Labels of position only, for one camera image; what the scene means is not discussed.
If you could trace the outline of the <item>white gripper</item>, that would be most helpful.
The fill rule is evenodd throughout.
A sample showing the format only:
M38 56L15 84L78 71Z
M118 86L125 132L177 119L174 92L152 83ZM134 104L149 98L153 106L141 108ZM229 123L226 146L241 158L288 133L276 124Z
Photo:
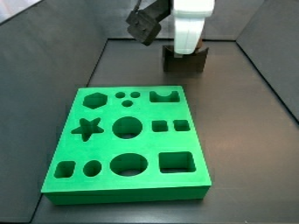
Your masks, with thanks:
M189 55L198 48L201 32L214 0L172 0L173 52Z

